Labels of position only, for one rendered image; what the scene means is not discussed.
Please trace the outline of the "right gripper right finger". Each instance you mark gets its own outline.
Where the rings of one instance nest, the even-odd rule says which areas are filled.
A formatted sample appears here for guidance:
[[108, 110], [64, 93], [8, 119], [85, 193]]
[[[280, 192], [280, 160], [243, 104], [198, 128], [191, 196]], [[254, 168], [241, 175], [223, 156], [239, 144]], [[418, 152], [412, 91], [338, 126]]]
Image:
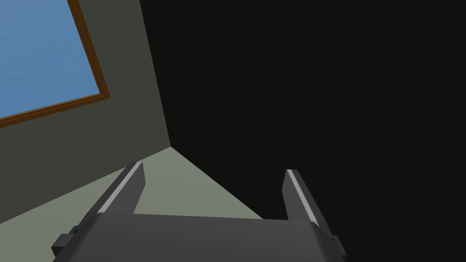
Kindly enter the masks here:
[[315, 201], [297, 170], [285, 171], [281, 193], [289, 220], [309, 221], [319, 226]]

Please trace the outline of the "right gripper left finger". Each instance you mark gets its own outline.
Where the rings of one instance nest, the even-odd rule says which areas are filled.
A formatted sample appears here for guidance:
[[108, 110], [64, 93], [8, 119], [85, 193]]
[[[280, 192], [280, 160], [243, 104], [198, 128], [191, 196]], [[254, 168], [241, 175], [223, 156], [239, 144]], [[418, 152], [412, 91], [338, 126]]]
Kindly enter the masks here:
[[145, 185], [143, 163], [130, 163], [104, 192], [96, 213], [133, 214]]

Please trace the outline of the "brown framed window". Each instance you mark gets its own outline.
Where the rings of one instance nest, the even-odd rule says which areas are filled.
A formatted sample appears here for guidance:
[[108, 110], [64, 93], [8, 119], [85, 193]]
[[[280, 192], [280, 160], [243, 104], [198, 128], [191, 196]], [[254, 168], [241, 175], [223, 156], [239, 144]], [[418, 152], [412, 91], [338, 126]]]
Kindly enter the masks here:
[[0, 0], [0, 128], [109, 98], [79, 0]]

